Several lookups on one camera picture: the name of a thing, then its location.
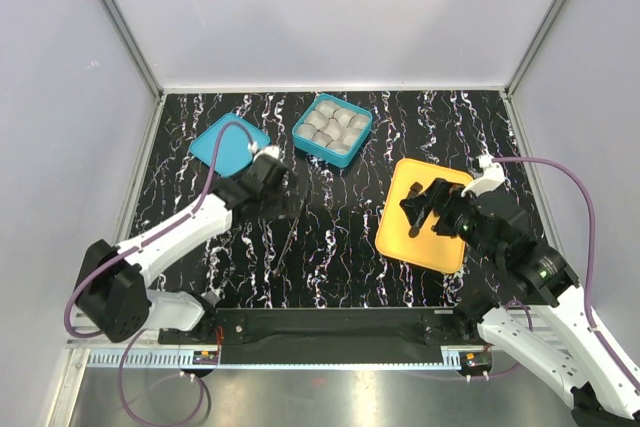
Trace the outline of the metal tongs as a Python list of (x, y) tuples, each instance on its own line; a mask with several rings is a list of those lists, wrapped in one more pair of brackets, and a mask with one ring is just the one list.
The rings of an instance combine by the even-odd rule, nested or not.
[(291, 249), (291, 246), (294, 242), (294, 239), (297, 235), (297, 229), (298, 229), (298, 224), (299, 224), (300, 218), (296, 217), (290, 227), (289, 233), (287, 235), (286, 241), (284, 243), (283, 249), (278, 257), (278, 261), (276, 264), (275, 269), (273, 270), (273, 275), (278, 278), (281, 276), (282, 270), (284, 268), (284, 263), (285, 263), (285, 258), (286, 255), (288, 254), (288, 252)]

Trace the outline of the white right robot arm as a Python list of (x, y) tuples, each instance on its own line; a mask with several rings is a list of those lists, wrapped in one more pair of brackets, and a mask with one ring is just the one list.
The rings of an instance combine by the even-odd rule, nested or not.
[(508, 312), (474, 292), (453, 310), (448, 330), (466, 343), (483, 341), (508, 353), (570, 407), (579, 426), (636, 426), (639, 369), (609, 340), (605, 328), (589, 325), (586, 289), (563, 256), (537, 239), (527, 213), (507, 194), (466, 194), (442, 178), (428, 187), (413, 183), (399, 203), (416, 237), (435, 218), (438, 236), (459, 238), (495, 269), (515, 300), (542, 320), (561, 342), (556, 349), (535, 333), (518, 330)]

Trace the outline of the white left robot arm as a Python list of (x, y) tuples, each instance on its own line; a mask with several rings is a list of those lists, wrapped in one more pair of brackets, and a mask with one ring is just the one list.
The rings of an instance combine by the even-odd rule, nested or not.
[(211, 181), (205, 195), (156, 227), (116, 246), (104, 240), (86, 251), (75, 305), (111, 342), (142, 330), (183, 332), (196, 343), (216, 329), (214, 301), (152, 283), (196, 247), (243, 222), (289, 220), (303, 208), (307, 182), (279, 159), (259, 154), (241, 171)]

